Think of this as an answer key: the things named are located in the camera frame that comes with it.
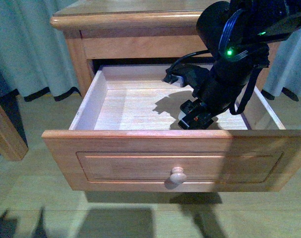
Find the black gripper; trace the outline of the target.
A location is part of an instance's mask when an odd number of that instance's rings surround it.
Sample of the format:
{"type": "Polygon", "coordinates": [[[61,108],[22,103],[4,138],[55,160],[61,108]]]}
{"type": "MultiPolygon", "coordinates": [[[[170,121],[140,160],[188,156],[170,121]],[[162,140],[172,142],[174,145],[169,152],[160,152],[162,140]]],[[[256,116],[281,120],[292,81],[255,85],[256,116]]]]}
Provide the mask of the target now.
{"type": "Polygon", "coordinates": [[[178,122],[181,129],[207,129],[214,122],[206,104],[199,99],[194,102],[187,100],[180,106],[180,110],[186,114],[178,122]]]}

